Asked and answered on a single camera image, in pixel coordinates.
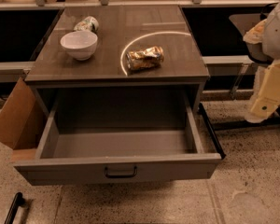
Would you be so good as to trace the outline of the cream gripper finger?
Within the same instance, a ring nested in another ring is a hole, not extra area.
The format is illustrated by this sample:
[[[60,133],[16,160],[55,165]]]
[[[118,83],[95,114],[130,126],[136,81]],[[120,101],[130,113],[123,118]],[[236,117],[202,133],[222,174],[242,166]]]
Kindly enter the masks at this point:
[[[280,106],[280,60],[274,60],[263,71],[256,98],[249,107],[252,119],[267,119]]]
[[[243,40],[249,44],[259,44],[263,40],[264,28],[267,20],[262,20],[245,33]]]

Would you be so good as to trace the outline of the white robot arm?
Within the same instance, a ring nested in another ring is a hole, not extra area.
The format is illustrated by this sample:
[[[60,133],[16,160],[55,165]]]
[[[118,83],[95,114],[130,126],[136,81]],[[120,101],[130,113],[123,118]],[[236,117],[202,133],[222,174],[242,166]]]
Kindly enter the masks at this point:
[[[262,45],[262,51],[273,59],[263,70],[264,77],[256,85],[245,119],[251,123],[266,120],[280,106],[280,2],[244,35],[244,42]]]

